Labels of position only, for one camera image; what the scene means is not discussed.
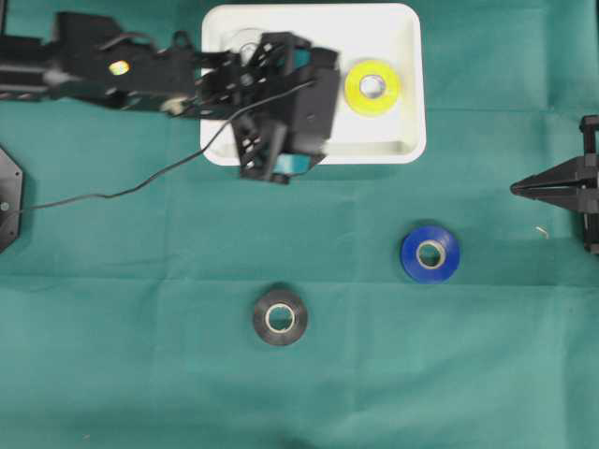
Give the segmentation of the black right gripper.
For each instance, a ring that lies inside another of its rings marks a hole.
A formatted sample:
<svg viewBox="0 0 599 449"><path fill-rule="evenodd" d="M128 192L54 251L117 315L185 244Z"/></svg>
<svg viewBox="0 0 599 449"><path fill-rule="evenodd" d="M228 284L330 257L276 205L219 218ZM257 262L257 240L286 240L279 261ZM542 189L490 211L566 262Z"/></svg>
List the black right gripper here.
<svg viewBox="0 0 599 449"><path fill-rule="evenodd" d="M598 254L598 214L591 213L591 190L598 192L598 116L586 115L579 125L583 136L584 156L574 157L539 174L510 186L516 196L548 203L582 214L582 236L585 250ZM591 162L595 160L595 173ZM569 186L582 185L587 189Z"/></svg>

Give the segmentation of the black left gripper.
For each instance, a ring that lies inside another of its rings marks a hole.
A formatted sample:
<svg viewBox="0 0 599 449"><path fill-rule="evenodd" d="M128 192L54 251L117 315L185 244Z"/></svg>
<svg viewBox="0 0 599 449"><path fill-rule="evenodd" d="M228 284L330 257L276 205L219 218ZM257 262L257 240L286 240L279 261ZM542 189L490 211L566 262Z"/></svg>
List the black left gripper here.
<svg viewBox="0 0 599 449"><path fill-rule="evenodd" d="M233 51L187 51L194 92L172 96L163 111L172 117L225 120L241 108L255 80L291 75L310 62L312 42L289 32L263 33L251 60L244 66ZM276 173L287 126L270 118L242 114L232 122L240 163L240 177L252 181L289 183L290 176Z"/></svg>

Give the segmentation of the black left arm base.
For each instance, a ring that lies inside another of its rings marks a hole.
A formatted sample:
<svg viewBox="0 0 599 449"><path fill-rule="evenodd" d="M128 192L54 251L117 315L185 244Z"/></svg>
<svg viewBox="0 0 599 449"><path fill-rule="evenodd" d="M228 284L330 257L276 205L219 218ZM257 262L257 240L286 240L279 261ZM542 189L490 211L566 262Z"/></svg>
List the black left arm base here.
<svg viewBox="0 0 599 449"><path fill-rule="evenodd" d="M6 250L20 234L20 210L24 175L8 152L0 150L0 252Z"/></svg>

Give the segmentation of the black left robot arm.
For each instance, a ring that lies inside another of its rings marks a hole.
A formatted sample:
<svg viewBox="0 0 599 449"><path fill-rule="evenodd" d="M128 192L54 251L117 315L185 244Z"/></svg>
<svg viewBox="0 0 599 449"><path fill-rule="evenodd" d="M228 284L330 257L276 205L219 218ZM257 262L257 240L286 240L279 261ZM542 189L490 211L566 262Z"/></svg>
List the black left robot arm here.
<svg viewBox="0 0 599 449"><path fill-rule="evenodd" d="M1 38L6 100L72 98L105 109L218 121L232 130L243 178L287 183L319 164L335 113L335 51L265 33L249 59L199 51L184 31L158 49L108 16L60 12L50 41Z"/></svg>

